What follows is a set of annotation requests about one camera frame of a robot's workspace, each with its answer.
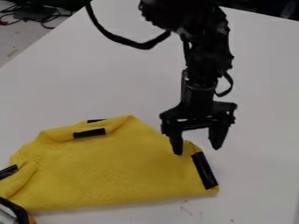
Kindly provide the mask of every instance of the floor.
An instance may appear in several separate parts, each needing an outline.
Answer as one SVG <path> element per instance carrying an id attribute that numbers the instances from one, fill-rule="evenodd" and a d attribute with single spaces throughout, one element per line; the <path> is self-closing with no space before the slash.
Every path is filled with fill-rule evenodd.
<path id="1" fill-rule="evenodd" d="M 0 0 L 0 11 L 12 5 L 13 3 L 11 2 Z M 12 22 L 15 19 L 8 16 L 3 20 Z M 59 17 L 47 25 L 57 26 L 65 20 L 66 17 Z M 40 23 L 32 21 L 20 21 L 19 23 L 8 26 L 0 25 L 0 67 L 16 57 L 28 46 L 44 37 L 50 31 L 51 30 L 44 28 Z"/>

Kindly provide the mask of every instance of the table surface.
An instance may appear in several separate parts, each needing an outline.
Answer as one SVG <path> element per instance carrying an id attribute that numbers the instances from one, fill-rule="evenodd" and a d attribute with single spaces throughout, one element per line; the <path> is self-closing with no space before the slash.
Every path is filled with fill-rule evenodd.
<path id="1" fill-rule="evenodd" d="M 111 31 L 143 41 L 161 31 L 143 21 L 138 0 L 94 3 Z M 221 185 L 216 197 L 41 213 L 43 223 L 293 223 L 299 191 L 299 24 L 226 9 L 235 55 L 237 123 L 214 151 L 206 131 L 185 133 L 202 147 Z M 178 103 L 184 68 L 176 35 L 152 51 L 112 43 L 84 10 L 0 70 L 0 165 L 41 130 L 84 119 L 134 114 L 159 129 Z"/>

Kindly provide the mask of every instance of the cloth fold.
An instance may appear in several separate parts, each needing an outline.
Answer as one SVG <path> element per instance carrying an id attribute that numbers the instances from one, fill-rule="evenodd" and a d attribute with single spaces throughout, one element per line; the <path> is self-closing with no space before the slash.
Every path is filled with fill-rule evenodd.
<path id="1" fill-rule="evenodd" d="M 184 151 L 132 115 L 49 129 L 11 157 L 19 171 L 0 181 L 0 197 L 43 211 L 217 193 L 192 161 L 200 149 Z"/>

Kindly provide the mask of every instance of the yellow cloth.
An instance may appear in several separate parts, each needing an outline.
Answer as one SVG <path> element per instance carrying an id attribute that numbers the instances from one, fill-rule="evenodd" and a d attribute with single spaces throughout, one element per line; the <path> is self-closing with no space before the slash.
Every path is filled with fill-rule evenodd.
<path id="1" fill-rule="evenodd" d="M 106 135 L 73 138 L 102 128 Z M 0 181 L 0 197 L 40 211 L 216 193 L 192 161 L 200 149 L 184 150 L 174 155 L 166 136 L 132 115 L 42 131 L 11 157 L 19 171 Z"/>

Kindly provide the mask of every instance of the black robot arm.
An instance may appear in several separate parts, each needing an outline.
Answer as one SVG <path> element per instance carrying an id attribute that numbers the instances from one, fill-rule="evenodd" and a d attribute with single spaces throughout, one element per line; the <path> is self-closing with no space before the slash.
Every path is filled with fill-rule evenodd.
<path id="1" fill-rule="evenodd" d="M 174 153 L 182 155 L 185 130 L 209 129 L 212 147 L 219 149 L 234 123 L 235 103 L 214 101 L 214 96 L 227 95 L 233 88 L 228 74 L 233 56 L 229 49 L 229 28 L 226 14 L 210 0 L 141 0 L 139 10 L 146 20 L 165 33 L 146 43 L 114 35 L 99 24 L 89 0 L 84 0 L 89 17 L 106 37 L 114 42 L 148 50 L 177 33 L 184 43 L 186 69 L 182 73 L 181 102 L 160 115 L 162 132 L 167 135 Z M 217 93 L 219 78 L 226 78 L 230 87 Z"/>

